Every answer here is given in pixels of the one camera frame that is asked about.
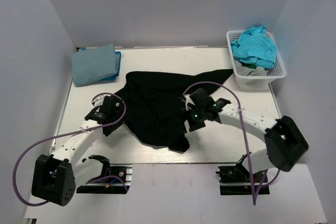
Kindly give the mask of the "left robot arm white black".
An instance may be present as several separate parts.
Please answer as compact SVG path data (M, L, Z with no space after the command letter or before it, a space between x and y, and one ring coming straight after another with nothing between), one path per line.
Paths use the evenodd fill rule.
M59 206L67 205L77 188L91 180L110 178L108 158L85 155L94 142L109 136L124 123L126 106L121 98L105 96L94 104L77 133L50 155L37 158L31 194Z

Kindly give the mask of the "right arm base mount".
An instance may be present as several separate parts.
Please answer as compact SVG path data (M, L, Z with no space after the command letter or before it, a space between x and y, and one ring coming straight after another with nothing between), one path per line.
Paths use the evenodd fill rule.
M274 165L266 159L263 163L259 161L259 158L252 157L253 164L253 182L255 190L257 190L259 184L264 178L262 187L259 190L258 195L269 195L269 187L266 186L268 182L268 177L266 175L266 170L274 168ZM216 175L219 179L219 188L221 196L241 196L241 195L252 195L250 173L248 167L247 155L243 155L237 163L230 165L219 166L216 171Z

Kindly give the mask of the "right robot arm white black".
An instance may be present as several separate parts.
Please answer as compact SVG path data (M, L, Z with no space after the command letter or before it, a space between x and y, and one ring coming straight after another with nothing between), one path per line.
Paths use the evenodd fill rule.
M181 98L185 104L183 117L188 121L189 131L205 127L205 121L233 126L262 140L265 147L245 155L237 162L238 177L247 182L257 172L277 168L289 172L309 149L292 118L283 116L272 119L239 109L229 100L214 100L202 88Z

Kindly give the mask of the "black t-shirt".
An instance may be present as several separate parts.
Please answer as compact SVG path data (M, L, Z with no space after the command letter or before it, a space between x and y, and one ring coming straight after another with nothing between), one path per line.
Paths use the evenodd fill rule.
M126 104L124 116L129 130L145 145L168 147L172 151L186 152L190 144L184 134L184 122L179 112L184 108L180 100L183 92L189 93L192 84L214 93L233 74L232 69L203 72L195 76L133 71L126 74L125 86L116 92Z

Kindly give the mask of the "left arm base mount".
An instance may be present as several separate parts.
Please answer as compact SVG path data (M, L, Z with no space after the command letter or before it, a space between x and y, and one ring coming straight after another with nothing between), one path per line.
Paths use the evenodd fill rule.
M101 155L82 159L73 171L78 194L126 194L131 185L132 165L110 164Z

